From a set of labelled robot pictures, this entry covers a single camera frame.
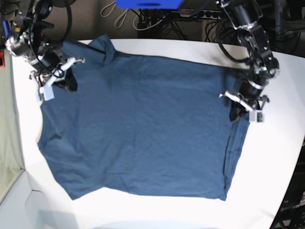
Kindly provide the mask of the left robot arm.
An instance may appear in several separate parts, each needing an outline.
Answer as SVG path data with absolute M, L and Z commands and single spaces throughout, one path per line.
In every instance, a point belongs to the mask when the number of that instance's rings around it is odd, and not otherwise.
M 251 122 L 261 123 L 264 120 L 262 109 L 269 102 L 268 96 L 261 93 L 280 71 L 279 62 L 269 46 L 268 35 L 259 24 L 262 11 L 255 0 L 218 0 L 216 4 L 225 13 L 216 27 L 219 47 L 231 61 L 250 67 L 236 89 L 222 94 L 231 100 L 230 120 L 234 122 L 248 114 Z M 226 22 L 230 22 L 237 32 L 238 42 L 247 49 L 248 57 L 236 59 L 224 48 L 221 27 Z

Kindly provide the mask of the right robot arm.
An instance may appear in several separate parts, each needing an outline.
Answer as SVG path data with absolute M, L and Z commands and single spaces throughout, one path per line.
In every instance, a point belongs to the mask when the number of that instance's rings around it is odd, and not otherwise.
M 11 55 L 22 57 L 34 70 L 30 79 L 39 87 L 54 84 L 65 91 L 77 91 L 77 81 L 68 65 L 68 59 L 61 54 L 63 42 L 72 28 L 72 11 L 69 0 L 62 1 L 67 11 L 67 29 L 60 40 L 51 40 L 43 34 L 44 29 L 54 28 L 46 22 L 53 8 L 51 0 L 24 0 L 12 22 L 9 37 L 5 43 Z

